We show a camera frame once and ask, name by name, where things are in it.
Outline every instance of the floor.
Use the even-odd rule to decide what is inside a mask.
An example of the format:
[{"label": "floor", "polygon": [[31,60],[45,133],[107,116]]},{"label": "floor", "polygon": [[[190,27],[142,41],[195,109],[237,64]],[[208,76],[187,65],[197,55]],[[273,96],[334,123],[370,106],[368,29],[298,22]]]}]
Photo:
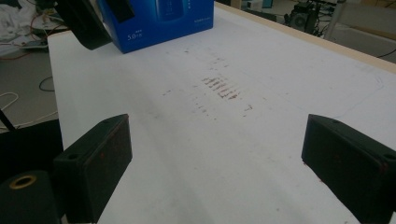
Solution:
[{"label": "floor", "polygon": [[[14,59],[23,54],[15,52],[0,60],[0,107],[3,109],[18,97],[3,109],[17,128],[58,118],[52,79],[46,79],[51,77],[50,55],[39,50]],[[6,131],[0,122],[0,133]]]}]

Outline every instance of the blue cardboard box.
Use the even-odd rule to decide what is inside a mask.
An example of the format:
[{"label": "blue cardboard box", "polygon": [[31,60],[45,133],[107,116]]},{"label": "blue cardboard box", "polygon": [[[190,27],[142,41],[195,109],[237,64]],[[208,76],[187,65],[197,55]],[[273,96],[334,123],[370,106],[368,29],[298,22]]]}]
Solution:
[{"label": "blue cardboard box", "polygon": [[98,6],[123,53],[213,27],[214,0],[129,0],[133,15],[127,19],[117,17],[107,0],[98,0]]}]

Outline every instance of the black block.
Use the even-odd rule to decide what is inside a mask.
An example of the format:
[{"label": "black block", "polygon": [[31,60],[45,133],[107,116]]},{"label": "black block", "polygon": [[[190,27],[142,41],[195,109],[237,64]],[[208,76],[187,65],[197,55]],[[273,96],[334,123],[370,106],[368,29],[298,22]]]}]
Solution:
[{"label": "black block", "polygon": [[0,223],[61,223],[47,172],[21,173],[0,185]]},{"label": "black block", "polygon": [[395,151],[338,120],[309,115],[302,158],[358,221],[390,221]]},{"label": "black block", "polygon": [[0,183],[31,170],[53,170],[53,159],[64,152],[59,120],[0,134]]},{"label": "black block", "polygon": [[97,49],[111,42],[110,35],[89,0],[56,2],[55,9],[85,48]]},{"label": "black block", "polygon": [[58,156],[68,221],[96,223],[131,159],[128,115],[103,120]]}]

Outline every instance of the equipment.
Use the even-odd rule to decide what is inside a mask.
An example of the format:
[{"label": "equipment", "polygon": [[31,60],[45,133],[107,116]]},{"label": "equipment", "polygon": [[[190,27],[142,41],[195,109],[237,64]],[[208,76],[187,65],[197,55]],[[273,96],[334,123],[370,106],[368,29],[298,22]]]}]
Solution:
[{"label": "equipment", "polygon": [[296,30],[313,34],[318,19],[320,4],[299,3],[294,6],[290,17],[285,17],[286,24]]},{"label": "equipment", "polygon": [[252,11],[262,11],[262,0],[247,1],[247,9]]}]

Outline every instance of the desk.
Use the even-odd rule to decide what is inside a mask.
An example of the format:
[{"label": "desk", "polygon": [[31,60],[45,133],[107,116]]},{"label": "desk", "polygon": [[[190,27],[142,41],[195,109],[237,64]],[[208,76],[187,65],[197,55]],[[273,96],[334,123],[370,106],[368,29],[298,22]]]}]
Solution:
[{"label": "desk", "polygon": [[65,147],[130,116],[134,158],[100,223],[356,223],[301,160],[308,114],[396,149],[393,64],[230,7],[124,55],[71,33],[49,48]]}]

